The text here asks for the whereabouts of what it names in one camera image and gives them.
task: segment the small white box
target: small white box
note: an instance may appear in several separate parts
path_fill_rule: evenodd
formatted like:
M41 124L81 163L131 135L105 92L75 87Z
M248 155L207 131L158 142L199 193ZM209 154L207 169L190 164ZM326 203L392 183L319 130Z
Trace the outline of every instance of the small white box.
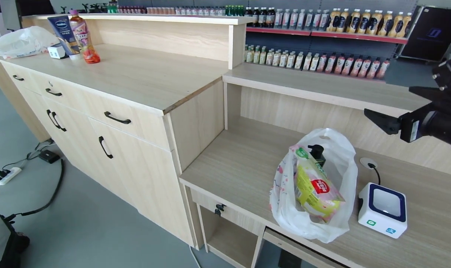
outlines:
M62 44L58 43L56 45L53 45L51 47L48 47L48 52L50 56L54 59L64 59L68 57L65 53L64 47L62 47Z
M358 194L358 201L360 224L394 239L399 238L407 229L404 194L368 183Z

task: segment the cable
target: cable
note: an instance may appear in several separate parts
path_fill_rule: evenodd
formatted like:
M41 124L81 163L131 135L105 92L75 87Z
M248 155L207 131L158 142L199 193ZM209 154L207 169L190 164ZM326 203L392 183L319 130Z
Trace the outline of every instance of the cable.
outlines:
M368 163L368 166L376 171L376 175L377 175L377 184L378 184L378 185L381 185L381 176L379 175L379 172L377 171L376 166L373 165L372 163Z
M21 162L21 161L23 161L23 162L22 162L22 164L20 165L20 168L23 168L23 165L24 165L24 163L25 163L26 161L30 161L30 160L32 160L32 159L37 158L37 157L39 156L40 153L37 154L37 155L34 156L34 157L31 157L32 154L34 154L34 153L36 153L36 152L38 152L38 151L39 151L39 152L40 152L40 151L43 151L43 150L45 149L45 147L47 147L47 146L55 145L55 142L54 142L52 139L47 140L47 141L45 141L45 142L50 142L50 144L47 144L47 145L43 146L42 148L38 148L38 147L40 146L40 144L41 144L41 143L38 143L37 146L34 148L34 151L28 153L27 156L26 156L25 158L23 158L23 159L21 159L21 160L19 160L19 161L16 161L16 162L14 162L14 163L8 163L7 165L3 166L2 169L4 170L7 166L14 165L14 164L19 163L19 162Z
M35 210L29 211L29 212L13 214L13 215L10 215L9 218L10 217L15 218L17 215L21 215L21 216L32 215L32 214L41 212L42 210L48 208L52 204L52 202L57 197L58 190L60 189L60 185L62 184L62 181L64 180L65 164L64 164L64 160L63 159L60 159L60 165L62 166L62 170L60 171L60 178L58 179L57 188L55 188L54 194L50 198L49 202L47 204L45 204L43 207L39 208L39 209L35 209Z
M198 268L202 268L201 265L199 264L199 261L197 260L196 256L193 253L193 248L189 247L189 251L191 251L191 255L193 256L194 260L196 261L197 267Z

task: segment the plastic bag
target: plastic bag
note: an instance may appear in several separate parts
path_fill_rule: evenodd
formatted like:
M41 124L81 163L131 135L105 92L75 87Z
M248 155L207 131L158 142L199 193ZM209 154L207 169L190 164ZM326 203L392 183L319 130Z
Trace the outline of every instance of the plastic bag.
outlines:
M32 26L1 36L0 56L10 59L37 55L58 43L58 38L46 29Z
M315 129L297 143L303 148L314 144L324 148L326 163L323 169L339 189L345 204L327 224L312 221L307 212L298 210L300 205L295 200L293 180L297 158L289 149L275 173L274 185L270 190L270 207L275 220L286 231L305 239L329 243L349 231L348 220L353 212L358 177L358 167L354 160L356 152L343 134L330 128Z

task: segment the power adapter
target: power adapter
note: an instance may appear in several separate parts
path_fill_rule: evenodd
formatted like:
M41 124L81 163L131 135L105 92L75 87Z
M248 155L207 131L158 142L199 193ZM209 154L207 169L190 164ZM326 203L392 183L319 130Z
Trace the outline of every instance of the power adapter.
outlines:
M44 150L40 152L39 158L47 163L54 163L55 161L60 159L60 156L53 151Z

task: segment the red shelf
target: red shelf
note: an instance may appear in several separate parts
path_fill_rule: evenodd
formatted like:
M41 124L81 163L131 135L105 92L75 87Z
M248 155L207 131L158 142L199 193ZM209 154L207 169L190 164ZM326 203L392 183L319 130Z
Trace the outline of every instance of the red shelf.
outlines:
M304 36L309 36L311 34L311 31L301 31L295 29L261 28L261 27L247 27L247 32L266 32L269 34L292 34Z
M369 35L369 34L360 34L360 33L313 31L311 33L311 35L312 36L322 36L322 37L370 40L370 41L387 42L387 43L394 43L394 44L407 44L407 38L397 38L397 37Z

